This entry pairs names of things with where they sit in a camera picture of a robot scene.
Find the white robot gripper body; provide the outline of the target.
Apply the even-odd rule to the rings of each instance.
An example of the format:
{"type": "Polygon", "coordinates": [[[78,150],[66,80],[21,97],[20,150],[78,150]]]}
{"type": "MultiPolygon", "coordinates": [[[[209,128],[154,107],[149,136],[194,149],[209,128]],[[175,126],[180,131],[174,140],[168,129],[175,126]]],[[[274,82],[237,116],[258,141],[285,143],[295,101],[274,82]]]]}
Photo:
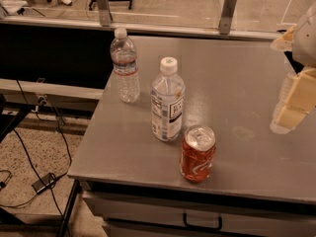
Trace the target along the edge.
{"type": "Polygon", "coordinates": [[[293,59],[316,67],[316,2],[299,19],[292,41],[293,59]]]}

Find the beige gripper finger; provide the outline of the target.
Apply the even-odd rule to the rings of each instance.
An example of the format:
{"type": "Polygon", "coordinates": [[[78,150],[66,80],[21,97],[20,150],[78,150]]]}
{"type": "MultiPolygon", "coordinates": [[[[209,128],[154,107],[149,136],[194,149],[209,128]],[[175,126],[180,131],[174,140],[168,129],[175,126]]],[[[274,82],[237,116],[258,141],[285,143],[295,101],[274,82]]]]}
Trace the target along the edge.
{"type": "Polygon", "coordinates": [[[273,118],[272,132],[287,134],[316,107],[316,69],[305,66],[301,72],[290,72],[282,82],[273,118]]]}
{"type": "Polygon", "coordinates": [[[271,49],[276,51],[292,51],[292,41],[296,26],[291,26],[271,44],[271,49]]]}

